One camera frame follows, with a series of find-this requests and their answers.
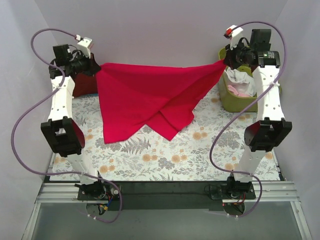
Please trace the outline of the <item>bright red t-shirt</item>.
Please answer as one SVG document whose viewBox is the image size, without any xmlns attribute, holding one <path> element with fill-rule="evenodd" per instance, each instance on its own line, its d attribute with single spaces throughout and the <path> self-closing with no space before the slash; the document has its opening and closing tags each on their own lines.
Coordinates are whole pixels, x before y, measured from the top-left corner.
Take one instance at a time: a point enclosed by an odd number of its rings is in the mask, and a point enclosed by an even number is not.
<svg viewBox="0 0 320 240">
<path fill-rule="evenodd" d="M 221 60 L 193 67 L 103 64 L 96 82 L 104 142 L 125 141 L 144 125 L 172 140 L 225 68 Z"/>
</svg>

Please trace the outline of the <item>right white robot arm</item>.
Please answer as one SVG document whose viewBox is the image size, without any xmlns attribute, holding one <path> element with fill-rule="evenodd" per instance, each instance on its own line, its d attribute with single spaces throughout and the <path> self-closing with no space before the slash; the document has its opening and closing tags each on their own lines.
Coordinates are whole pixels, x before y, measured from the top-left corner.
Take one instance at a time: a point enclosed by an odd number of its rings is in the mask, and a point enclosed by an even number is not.
<svg viewBox="0 0 320 240">
<path fill-rule="evenodd" d="M 237 199 L 245 192 L 242 183 L 252 181 L 264 156 L 280 145 L 292 130 L 286 121 L 280 102 L 279 76 L 281 60 L 277 51 L 271 50 L 270 29 L 253 29 L 251 38 L 243 36 L 243 29 L 235 25 L 224 36 L 230 40 L 225 47 L 224 63 L 231 69 L 247 65 L 255 82 L 257 100 L 256 122 L 244 131 L 246 145 L 238 166 L 233 173 L 236 181 L 226 186 L 227 195 Z"/>
</svg>

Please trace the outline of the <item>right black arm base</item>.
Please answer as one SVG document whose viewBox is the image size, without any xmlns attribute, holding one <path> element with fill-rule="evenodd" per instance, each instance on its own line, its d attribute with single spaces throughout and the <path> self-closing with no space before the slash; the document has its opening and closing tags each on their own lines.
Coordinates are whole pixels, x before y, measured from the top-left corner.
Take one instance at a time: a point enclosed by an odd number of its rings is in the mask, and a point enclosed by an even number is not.
<svg viewBox="0 0 320 240">
<path fill-rule="evenodd" d="M 246 189 L 236 189 L 228 186 L 226 181 L 211 181 L 204 186 L 203 191 L 211 200 L 232 200 L 240 202 L 243 199 L 256 199 L 256 193 L 252 184 Z"/>
</svg>

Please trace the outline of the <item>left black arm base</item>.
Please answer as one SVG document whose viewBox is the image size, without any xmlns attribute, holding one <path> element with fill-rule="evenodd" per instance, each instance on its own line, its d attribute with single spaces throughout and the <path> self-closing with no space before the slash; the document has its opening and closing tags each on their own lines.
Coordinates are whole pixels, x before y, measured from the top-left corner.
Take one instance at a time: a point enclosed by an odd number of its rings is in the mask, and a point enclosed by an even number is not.
<svg viewBox="0 0 320 240">
<path fill-rule="evenodd" d="M 119 192 L 122 190 L 122 186 L 118 185 L 117 190 L 112 184 L 108 184 L 101 180 L 95 181 L 91 184 L 78 184 L 75 183 L 74 186 L 78 188 L 77 199 L 79 201 L 98 201 L 98 200 L 110 200 L 115 197 L 118 200 Z"/>
</svg>

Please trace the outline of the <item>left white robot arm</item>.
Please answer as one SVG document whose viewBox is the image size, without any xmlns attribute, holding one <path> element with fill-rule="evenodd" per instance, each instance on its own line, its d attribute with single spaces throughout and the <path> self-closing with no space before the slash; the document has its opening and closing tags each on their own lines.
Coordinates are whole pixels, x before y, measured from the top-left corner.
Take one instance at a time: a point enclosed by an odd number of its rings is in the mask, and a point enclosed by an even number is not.
<svg viewBox="0 0 320 240">
<path fill-rule="evenodd" d="M 89 194 L 95 200 L 101 200 L 106 196 L 106 187 L 96 182 L 98 171 L 83 153 L 85 137 L 72 114 L 74 78 L 78 74 L 93 76 L 101 69 L 95 62 L 91 47 L 88 40 L 78 42 L 74 51 L 67 44 L 53 47 L 55 58 L 48 67 L 53 92 L 51 110 L 48 120 L 41 123 L 40 128 L 52 151 L 65 158 L 73 170 L 80 173 L 80 184 L 92 184 Z"/>
</svg>

